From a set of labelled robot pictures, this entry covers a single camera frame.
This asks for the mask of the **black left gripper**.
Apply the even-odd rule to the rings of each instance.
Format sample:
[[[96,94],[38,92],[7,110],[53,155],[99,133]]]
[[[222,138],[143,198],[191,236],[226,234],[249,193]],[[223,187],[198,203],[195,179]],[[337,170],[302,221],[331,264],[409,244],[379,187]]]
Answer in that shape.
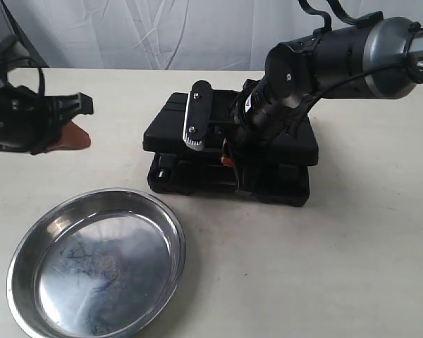
[[[87,149],[90,136],[73,119],[93,113],[92,98],[83,93],[40,96],[24,86],[0,88],[0,152],[37,155]]]

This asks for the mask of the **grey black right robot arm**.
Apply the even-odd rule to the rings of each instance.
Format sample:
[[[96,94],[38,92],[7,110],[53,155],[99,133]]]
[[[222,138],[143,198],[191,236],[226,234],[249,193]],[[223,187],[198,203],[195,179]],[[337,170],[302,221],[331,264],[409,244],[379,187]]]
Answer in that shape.
[[[277,44],[264,75],[247,81],[233,102],[212,118],[214,90],[192,88],[183,141],[203,150],[212,125],[234,150],[270,144],[282,132],[295,134],[320,99],[400,99],[423,84],[423,27],[403,17]]]

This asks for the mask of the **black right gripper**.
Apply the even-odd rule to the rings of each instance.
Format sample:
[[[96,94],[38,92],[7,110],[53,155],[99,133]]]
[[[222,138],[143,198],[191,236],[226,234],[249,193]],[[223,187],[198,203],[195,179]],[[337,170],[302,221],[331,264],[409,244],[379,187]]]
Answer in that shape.
[[[247,79],[239,92],[213,89],[211,115],[200,152],[218,151],[221,163],[257,158],[279,137],[295,139],[295,128],[310,110],[310,95],[280,97],[265,79]]]

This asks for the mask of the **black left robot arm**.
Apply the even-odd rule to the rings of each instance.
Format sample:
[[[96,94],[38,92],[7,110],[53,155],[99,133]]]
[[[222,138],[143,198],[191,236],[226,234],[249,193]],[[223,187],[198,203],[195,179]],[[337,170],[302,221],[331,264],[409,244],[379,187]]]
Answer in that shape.
[[[17,68],[37,70],[37,91],[9,82],[8,74]],[[48,96],[45,89],[42,67],[18,38],[0,40],[0,152],[37,155],[90,147],[89,134],[73,120],[94,113],[92,98],[83,93]]]

